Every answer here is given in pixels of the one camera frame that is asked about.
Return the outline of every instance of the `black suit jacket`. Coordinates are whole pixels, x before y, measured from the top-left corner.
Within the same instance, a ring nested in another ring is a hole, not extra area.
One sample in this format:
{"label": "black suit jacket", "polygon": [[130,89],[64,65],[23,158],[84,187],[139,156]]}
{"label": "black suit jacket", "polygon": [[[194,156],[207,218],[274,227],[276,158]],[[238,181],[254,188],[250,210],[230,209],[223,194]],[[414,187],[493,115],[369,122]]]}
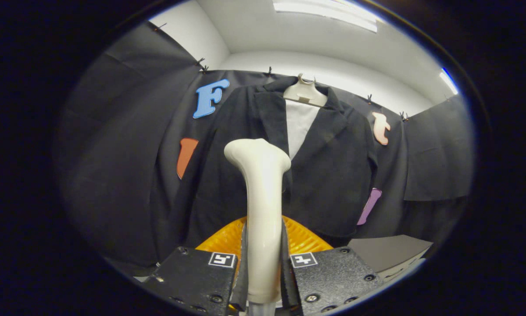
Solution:
{"label": "black suit jacket", "polygon": [[[168,251],[178,244],[198,246],[246,216],[245,180],[226,160],[224,146],[240,138],[264,138],[288,153],[283,92],[296,82],[296,77],[286,77],[237,88],[222,105],[185,170],[174,206],[162,219]],[[317,89],[327,95],[327,103],[283,177],[283,215],[337,246],[357,230],[376,173],[376,156],[365,116],[339,102],[331,88]]]}

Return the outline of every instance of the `blue letter f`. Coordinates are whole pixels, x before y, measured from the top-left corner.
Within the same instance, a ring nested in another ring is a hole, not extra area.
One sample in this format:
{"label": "blue letter f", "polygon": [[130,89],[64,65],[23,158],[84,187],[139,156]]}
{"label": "blue letter f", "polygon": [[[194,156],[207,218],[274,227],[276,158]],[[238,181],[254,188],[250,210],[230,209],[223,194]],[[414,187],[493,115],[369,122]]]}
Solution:
{"label": "blue letter f", "polygon": [[221,88],[227,88],[228,86],[229,81],[227,79],[222,79],[217,82],[207,84],[206,86],[201,86],[201,88],[198,88],[197,111],[194,112],[193,118],[197,119],[203,116],[207,116],[208,114],[212,114],[216,110],[216,108],[212,106],[211,101],[214,100],[215,104],[220,102],[220,100],[222,99]]}

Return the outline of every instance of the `ceiling light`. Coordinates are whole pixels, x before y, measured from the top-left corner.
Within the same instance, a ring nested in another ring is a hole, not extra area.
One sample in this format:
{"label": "ceiling light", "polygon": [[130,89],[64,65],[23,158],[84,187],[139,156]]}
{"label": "ceiling light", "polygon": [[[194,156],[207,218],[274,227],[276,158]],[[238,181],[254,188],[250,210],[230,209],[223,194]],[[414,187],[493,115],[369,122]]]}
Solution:
{"label": "ceiling light", "polygon": [[273,0],[276,12],[312,14],[341,20],[377,32],[378,18],[345,0]]}
{"label": "ceiling light", "polygon": [[456,85],[452,81],[452,78],[446,69],[442,68],[442,72],[440,72],[440,78],[442,78],[442,80],[448,85],[454,95],[458,94],[458,89],[456,88]]}

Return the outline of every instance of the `white handle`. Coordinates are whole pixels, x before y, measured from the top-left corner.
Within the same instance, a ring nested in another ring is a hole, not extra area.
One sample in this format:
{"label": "white handle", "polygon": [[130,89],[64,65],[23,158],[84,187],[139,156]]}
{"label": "white handle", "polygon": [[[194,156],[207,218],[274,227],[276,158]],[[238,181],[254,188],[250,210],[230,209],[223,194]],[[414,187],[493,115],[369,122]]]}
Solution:
{"label": "white handle", "polygon": [[233,140],[224,148],[247,185],[247,300],[276,302],[282,232],[283,174],[290,168],[288,155],[261,138]]}

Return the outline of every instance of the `jacket lapel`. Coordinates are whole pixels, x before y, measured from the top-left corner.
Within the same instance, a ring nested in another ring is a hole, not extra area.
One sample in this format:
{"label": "jacket lapel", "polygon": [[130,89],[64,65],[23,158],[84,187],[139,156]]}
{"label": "jacket lapel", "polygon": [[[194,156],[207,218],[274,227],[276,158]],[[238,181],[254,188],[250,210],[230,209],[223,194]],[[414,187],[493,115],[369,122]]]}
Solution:
{"label": "jacket lapel", "polygon": [[327,95],[323,106],[311,124],[307,135],[292,164],[303,164],[319,152],[328,142],[347,127],[347,118],[341,112],[339,99],[331,88],[317,86],[317,90]]}
{"label": "jacket lapel", "polygon": [[[286,103],[283,99],[283,92],[296,81],[296,77],[286,77],[260,86],[254,93],[257,111],[268,136],[268,141],[287,154],[289,153],[288,134]],[[347,119],[342,113],[339,99],[333,90],[325,86],[316,86],[316,88],[319,92],[327,95],[327,103],[317,113],[301,148],[292,160],[293,165],[303,164],[311,160],[314,154],[347,127]]]}
{"label": "jacket lapel", "polygon": [[268,142],[287,154],[286,103],[279,92],[255,93],[255,102]]}

